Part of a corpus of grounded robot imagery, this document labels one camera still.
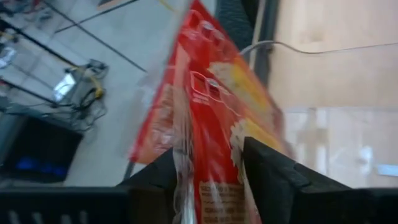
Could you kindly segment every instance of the electronic equipment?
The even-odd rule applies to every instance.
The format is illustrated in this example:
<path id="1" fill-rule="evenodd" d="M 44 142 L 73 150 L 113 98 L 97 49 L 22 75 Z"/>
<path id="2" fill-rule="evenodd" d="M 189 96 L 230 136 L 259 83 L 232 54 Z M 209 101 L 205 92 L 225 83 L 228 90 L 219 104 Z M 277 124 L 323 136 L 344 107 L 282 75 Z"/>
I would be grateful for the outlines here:
<path id="1" fill-rule="evenodd" d="M 24 108 L 0 117 L 0 175 L 61 182 L 83 138 L 67 123 Z"/>

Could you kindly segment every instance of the snack bag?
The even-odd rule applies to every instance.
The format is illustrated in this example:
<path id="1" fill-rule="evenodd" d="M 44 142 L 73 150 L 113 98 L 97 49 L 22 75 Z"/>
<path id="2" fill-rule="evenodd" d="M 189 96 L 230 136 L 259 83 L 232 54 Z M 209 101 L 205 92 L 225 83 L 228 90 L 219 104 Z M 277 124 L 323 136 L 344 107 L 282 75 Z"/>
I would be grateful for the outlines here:
<path id="1" fill-rule="evenodd" d="M 194 1 L 136 144 L 136 159 L 146 161 L 174 149 L 175 223 L 260 223 L 241 160 L 244 138 L 289 155 L 283 125 L 266 89 Z"/>
<path id="2" fill-rule="evenodd" d="M 200 1 L 194 1 L 187 12 L 177 36 L 187 54 L 203 68 L 214 74 L 249 108 L 250 113 L 262 118 L 277 136 L 284 134 L 282 112 L 253 74 L 232 41 L 206 11 Z M 132 147 L 131 160 L 149 164 L 170 149 L 174 140 L 173 89 L 175 51 L 162 77 L 152 107 Z"/>

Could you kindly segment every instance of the white cable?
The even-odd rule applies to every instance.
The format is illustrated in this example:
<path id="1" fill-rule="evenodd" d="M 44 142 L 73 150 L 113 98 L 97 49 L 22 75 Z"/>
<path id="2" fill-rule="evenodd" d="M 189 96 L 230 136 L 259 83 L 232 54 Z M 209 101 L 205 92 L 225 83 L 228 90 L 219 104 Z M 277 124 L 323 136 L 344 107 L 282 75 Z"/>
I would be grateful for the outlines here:
<path id="1" fill-rule="evenodd" d="M 371 47 L 380 47 L 380 46 L 388 46 L 388 45 L 397 45 L 398 42 L 394 42 L 394 43 L 390 43 L 390 44 L 377 44 L 377 45 L 370 45 L 370 46 L 364 46 L 364 47 L 351 47 L 351 48 L 347 48 L 347 49 L 338 49 L 338 50 L 326 50 L 326 51 L 322 51 L 322 52 L 306 52 L 303 50 L 299 50 L 296 49 L 295 47 L 290 46 L 289 44 L 285 44 L 283 42 L 279 42 L 276 40 L 262 40 L 259 41 L 255 44 L 249 45 L 247 47 L 245 47 L 242 51 L 241 51 L 241 55 L 245 55 L 246 53 L 252 51 L 253 49 L 257 49 L 263 45 L 267 45 L 267 44 L 279 44 L 282 45 L 284 47 L 287 47 L 290 50 L 293 50 L 295 52 L 301 53 L 301 54 L 307 54 L 307 55 L 317 55 L 317 54 L 328 54 L 328 53 L 335 53 L 335 52 L 342 52 L 342 51 L 348 51 L 348 50 L 356 50 L 356 49 L 366 49 L 366 48 L 371 48 Z"/>

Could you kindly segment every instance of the yellow label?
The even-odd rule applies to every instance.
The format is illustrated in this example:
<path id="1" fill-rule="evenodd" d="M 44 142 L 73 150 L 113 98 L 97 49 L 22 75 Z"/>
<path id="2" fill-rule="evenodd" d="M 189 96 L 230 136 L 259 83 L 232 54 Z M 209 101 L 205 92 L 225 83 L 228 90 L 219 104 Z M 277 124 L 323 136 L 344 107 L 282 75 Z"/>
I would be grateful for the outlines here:
<path id="1" fill-rule="evenodd" d="M 258 141 L 266 144 L 267 146 L 280 151 L 282 147 L 276 138 L 269 134 L 267 131 L 263 130 L 260 126 L 258 126 L 253 120 L 246 118 L 246 127 L 245 130 L 248 133 L 248 136 L 251 136 Z"/>
<path id="2" fill-rule="evenodd" d="M 251 97 L 262 110 L 265 110 L 269 106 L 266 97 L 258 90 L 257 86 L 252 82 L 252 80 L 250 80 L 244 69 L 239 64 L 235 63 L 233 65 L 232 79 L 234 80 L 235 85 L 241 89 L 242 92 L 245 92 L 245 94 Z"/>

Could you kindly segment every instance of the tiled floor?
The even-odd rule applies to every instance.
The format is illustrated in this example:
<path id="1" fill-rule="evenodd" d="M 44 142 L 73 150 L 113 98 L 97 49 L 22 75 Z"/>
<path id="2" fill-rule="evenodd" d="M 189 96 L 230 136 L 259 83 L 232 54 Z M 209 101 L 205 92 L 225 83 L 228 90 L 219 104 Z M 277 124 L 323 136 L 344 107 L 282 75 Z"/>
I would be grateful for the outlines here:
<path id="1" fill-rule="evenodd" d="M 54 6 L 78 22 L 99 13 L 96 8 L 99 1 L 54 1 Z M 177 9 L 180 2 L 168 1 Z M 214 12 L 215 1 L 204 2 Z M 173 12 L 157 0 L 141 0 L 80 25 L 111 48 L 120 51 L 128 60 L 144 70 L 152 71 L 165 62 L 175 28 L 172 24 L 176 24 L 174 19 L 177 17 Z M 24 21 L 15 17 L 12 22 L 21 25 Z M 103 80 L 108 114 L 97 120 L 96 129 L 87 132 L 64 184 L 115 185 L 123 179 L 129 148 L 146 113 L 145 105 L 150 100 L 150 91 L 140 83 L 146 73 L 76 26 L 55 34 L 56 30 L 71 24 L 62 16 L 54 14 L 54 18 L 42 29 L 32 26 L 26 30 L 76 64 L 86 63 L 93 58 L 110 66 L 109 74 Z M 43 53 L 28 41 L 21 42 L 16 65 L 55 86 L 62 78 L 62 69 L 67 65 Z M 49 88 L 18 72 L 15 67 L 2 71 L 2 75 L 15 84 L 51 97 Z M 25 105 L 37 103 L 36 99 L 21 92 L 12 91 L 9 96 Z"/>

